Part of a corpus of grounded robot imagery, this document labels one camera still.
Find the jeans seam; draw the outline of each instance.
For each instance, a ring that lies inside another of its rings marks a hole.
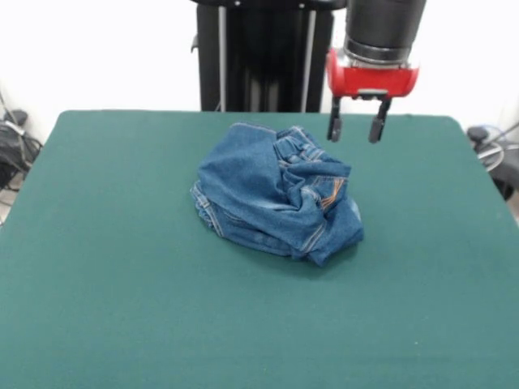
[[[324,154],[324,150],[323,150],[323,149],[319,149],[319,151],[317,152],[317,155],[314,156],[314,157],[312,158],[312,160],[315,161],[315,162],[317,162],[317,161],[320,162],[320,159],[319,159],[319,158],[320,158],[323,154]]]
[[[217,235],[219,237],[224,237],[223,230],[221,229],[220,223],[218,223],[217,216],[214,214],[212,206],[209,205],[208,207],[206,207],[205,211],[208,213],[209,217],[211,218],[211,222],[214,225],[214,230],[217,232]]]
[[[311,189],[308,186],[304,186],[303,188],[301,188],[301,192],[309,193],[316,203],[320,201],[320,196],[315,192],[315,190]]]
[[[211,219],[211,223],[214,226],[214,230],[216,231],[219,237],[223,237],[223,230],[221,229],[220,223],[218,223],[218,219],[214,214],[211,203],[208,198],[198,189],[198,182],[191,189],[191,193],[195,196],[195,201],[205,210],[208,214],[209,219]]]
[[[344,184],[344,179],[335,178],[333,180],[332,194],[329,197],[327,197],[326,199],[321,200],[321,206],[323,207],[323,209],[326,209],[327,207],[329,207],[333,203],[335,203],[335,200],[337,200],[337,196],[339,195],[339,192],[341,191],[341,187],[343,184]]]
[[[247,123],[247,122],[237,122],[237,123],[234,123],[231,127],[236,127],[236,126],[246,126],[246,127],[250,127],[250,128],[256,128],[257,130],[264,130],[270,134],[277,134],[277,131],[275,131],[271,128],[268,128],[268,127],[263,127],[259,124],[253,124],[253,123]]]
[[[311,186],[318,186],[323,179],[323,176],[316,176],[314,181],[311,183]]]
[[[320,148],[320,147],[317,147],[317,145],[315,143],[313,143],[306,135],[304,132],[302,132],[302,129],[301,127],[297,127],[297,126],[294,126],[292,127],[293,129],[295,129],[309,144],[311,144],[313,147],[316,147],[316,148]]]
[[[302,252],[308,254],[314,248],[316,242],[321,238],[325,230],[326,220],[310,235],[302,248]]]
[[[234,215],[232,215],[230,212],[222,210],[223,214],[231,223],[240,224],[240,225],[247,225],[247,222],[245,220],[242,220]]]

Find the crumpled jeans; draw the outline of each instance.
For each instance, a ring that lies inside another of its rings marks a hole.
[[[322,267],[363,238],[346,194],[350,170],[300,127],[236,123],[202,161],[191,194],[219,237]]]

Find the green table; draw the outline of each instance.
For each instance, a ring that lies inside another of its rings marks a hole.
[[[189,188],[236,121],[354,167],[366,239],[319,269],[204,227]],[[459,126],[67,112],[0,232],[0,388],[518,388],[519,233]]]

